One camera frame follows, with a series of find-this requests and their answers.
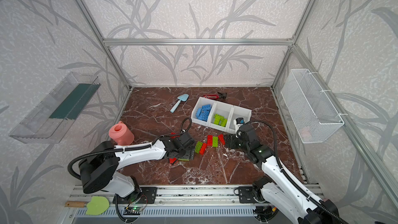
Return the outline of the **red lego bottom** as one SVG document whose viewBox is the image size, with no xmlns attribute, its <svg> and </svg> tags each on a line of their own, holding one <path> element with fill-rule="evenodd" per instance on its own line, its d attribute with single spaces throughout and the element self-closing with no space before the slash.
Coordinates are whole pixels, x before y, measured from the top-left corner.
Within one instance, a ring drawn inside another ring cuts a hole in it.
<svg viewBox="0 0 398 224">
<path fill-rule="evenodd" d="M 169 159 L 170 164 L 174 164 L 174 163 L 176 163 L 176 161 L 177 161 L 177 158 Z"/>
</svg>

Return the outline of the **red lego slim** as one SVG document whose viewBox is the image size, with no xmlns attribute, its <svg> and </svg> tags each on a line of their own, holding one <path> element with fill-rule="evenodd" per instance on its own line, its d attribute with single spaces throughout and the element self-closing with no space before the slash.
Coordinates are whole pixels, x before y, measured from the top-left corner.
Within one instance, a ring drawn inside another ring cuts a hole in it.
<svg viewBox="0 0 398 224">
<path fill-rule="evenodd" d="M 200 148 L 199 154 L 203 155 L 205 153 L 206 148 L 207 148 L 207 143 L 203 143 Z"/>
</svg>

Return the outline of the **red lego diagonal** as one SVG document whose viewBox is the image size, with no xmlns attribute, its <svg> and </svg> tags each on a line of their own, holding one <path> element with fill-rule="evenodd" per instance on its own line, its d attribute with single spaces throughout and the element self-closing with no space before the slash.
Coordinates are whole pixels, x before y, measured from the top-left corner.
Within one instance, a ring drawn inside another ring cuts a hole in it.
<svg viewBox="0 0 398 224">
<path fill-rule="evenodd" d="M 223 135 L 223 134 L 220 134 L 220 135 L 218 136 L 218 140 L 221 142 L 222 145 L 225 145 L 225 144 L 226 144 L 226 141 L 224 140 L 224 135 Z"/>
</svg>

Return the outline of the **blue lego diagonal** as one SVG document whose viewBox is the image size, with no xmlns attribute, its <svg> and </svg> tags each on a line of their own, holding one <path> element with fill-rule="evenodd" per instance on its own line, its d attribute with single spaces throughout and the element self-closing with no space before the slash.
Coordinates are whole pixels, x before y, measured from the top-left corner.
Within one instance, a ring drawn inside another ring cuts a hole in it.
<svg viewBox="0 0 398 224">
<path fill-rule="evenodd" d="M 199 109 L 197 110 L 197 112 L 195 113 L 195 117 L 196 117 L 196 119 L 200 119 L 200 115 L 201 115 L 201 113 L 202 113 L 202 109 L 201 109 L 201 108 L 199 108 Z"/>
</svg>

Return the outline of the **blue lego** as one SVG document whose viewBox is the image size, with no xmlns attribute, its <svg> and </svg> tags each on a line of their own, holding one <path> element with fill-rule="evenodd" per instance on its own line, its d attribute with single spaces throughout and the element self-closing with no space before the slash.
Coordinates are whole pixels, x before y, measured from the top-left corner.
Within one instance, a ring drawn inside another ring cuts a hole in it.
<svg viewBox="0 0 398 224">
<path fill-rule="evenodd" d="M 206 122 L 208 120 L 209 113 L 210 113 L 210 111 L 202 111 L 202 113 L 200 115 L 200 120 Z"/>
</svg>

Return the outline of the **blue lego horizontal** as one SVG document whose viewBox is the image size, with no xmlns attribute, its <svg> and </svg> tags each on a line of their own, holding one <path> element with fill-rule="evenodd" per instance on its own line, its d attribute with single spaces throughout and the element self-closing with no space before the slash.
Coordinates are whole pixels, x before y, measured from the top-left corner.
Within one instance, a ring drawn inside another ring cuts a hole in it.
<svg viewBox="0 0 398 224">
<path fill-rule="evenodd" d="M 210 111 L 211 108 L 212 108 L 212 105 L 211 105 L 211 104 L 207 104 L 207 105 L 203 105 L 203 106 L 202 106 L 202 110 L 203 110 L 203 111 Z"/>
</svg>

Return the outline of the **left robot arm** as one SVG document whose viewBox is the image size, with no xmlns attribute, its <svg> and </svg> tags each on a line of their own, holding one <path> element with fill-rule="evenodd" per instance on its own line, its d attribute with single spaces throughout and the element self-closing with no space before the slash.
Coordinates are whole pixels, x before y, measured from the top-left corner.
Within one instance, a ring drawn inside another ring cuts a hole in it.
<svg viewBox="0 0 398 224">
<path fill-rule="evenodd" d="M 133 177 L 119 173 L 119 170 L 140 162 L 164 159 L 180 159 L 194 150 L 195 140 L 189 134 L 192 125 L 190 117 L 187 128 L 177 134 L 161 135 L 150 143 L 120 146 L 110 141 L 100 143 L 93 151 L 69 162 L 69 174 L 80 180 L 85 194 L 106 191 L 120 197 L 139 192 L 139 185 Z"/>
</svg>

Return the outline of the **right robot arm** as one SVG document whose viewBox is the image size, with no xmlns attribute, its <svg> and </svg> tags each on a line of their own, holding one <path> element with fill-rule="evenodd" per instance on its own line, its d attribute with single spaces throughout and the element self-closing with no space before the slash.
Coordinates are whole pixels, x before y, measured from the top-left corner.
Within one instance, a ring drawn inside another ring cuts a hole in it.
<svg viewBox="0 0 398 224">
<path fill-rule="evenodd" d="M 275 130 L 271 129 L 274 147 L 270 148 L 261 143 L 253 123 L 236 118 L 235 134 L 227 138 L 226 145 L 242 150 L 265 173 L 263 179 L 253 184 L 255 200 L 270 203 L 294 224 L 344 224 L 332 201 L 315 195 L 283 165 Z"/>
</svg>

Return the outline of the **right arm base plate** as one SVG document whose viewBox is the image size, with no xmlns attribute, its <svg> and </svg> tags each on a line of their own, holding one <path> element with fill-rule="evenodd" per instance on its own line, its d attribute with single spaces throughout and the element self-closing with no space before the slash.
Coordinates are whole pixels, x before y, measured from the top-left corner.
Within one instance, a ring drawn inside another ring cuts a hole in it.
<svg viewBox="0 0 398 224">
<path fill-rule="evenodd" d="M 256 196 L 255 193 L 252 186 L 240 186 L 234 189 L 234 194 L 238 196 L 241 204 L 261 204 L 266 202 L 263 198 Z"/>
</svg>

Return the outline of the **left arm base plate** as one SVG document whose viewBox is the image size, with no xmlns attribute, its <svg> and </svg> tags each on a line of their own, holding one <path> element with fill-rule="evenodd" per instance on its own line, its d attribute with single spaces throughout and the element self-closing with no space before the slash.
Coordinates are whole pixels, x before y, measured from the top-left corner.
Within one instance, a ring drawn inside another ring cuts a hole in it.
<svg viewBox="0 0 398 224">
<path fill-rule="evenodd" d="M 141 187 L 140 192 L 136 189 L 127 197 L 114 197 L 113 204 L 116 202 L 118 204 L 154 204 L 156 195 L 157 195 L 157 187 Z"/>
</svg>

